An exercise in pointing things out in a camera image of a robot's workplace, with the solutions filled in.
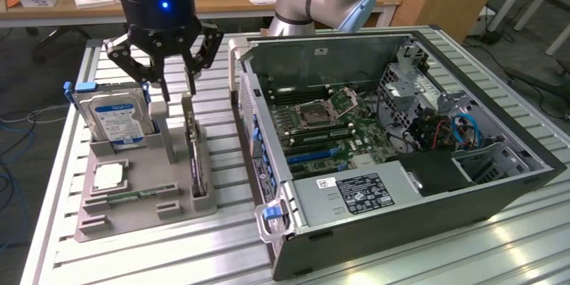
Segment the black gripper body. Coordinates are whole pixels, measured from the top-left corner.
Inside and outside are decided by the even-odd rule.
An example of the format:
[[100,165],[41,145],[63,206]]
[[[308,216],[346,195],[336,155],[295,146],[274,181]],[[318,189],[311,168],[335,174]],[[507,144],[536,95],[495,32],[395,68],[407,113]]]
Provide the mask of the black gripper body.
[[177,37],[191,46],[201,31],[193,0],[120,1],[133,46],[153,57],[180,53]]

